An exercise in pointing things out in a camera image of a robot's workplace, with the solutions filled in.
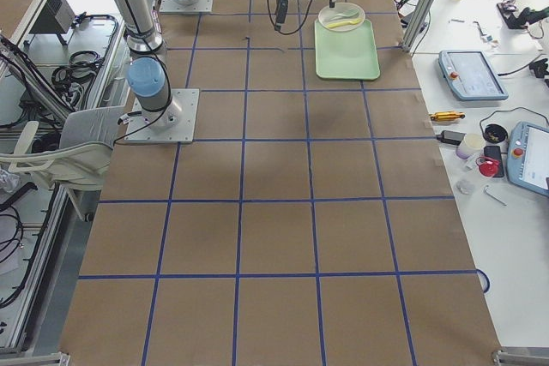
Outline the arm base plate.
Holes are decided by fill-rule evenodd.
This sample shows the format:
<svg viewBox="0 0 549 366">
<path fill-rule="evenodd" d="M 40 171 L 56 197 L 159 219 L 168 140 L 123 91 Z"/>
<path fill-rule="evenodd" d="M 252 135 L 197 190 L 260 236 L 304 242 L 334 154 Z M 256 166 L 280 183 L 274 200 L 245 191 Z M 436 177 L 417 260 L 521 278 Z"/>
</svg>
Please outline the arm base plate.
<svg viewBox="0 0 549 366">
<path fill-rule="evenodd" d="M 214 0 L 161 0 L 159 12 L 171 15 L 196 15 L 212 12 Z"/>
<path fill-rule="evenodd" d="M 142 144 L 193 142 L 199 95 L 198 89 L 174 88 L 171 104 L 165 112 L 157 113 L 143 111 L 135 99 L 132 111 L 141 114 L 130 118 L 124 140 Z"/>
</svg>

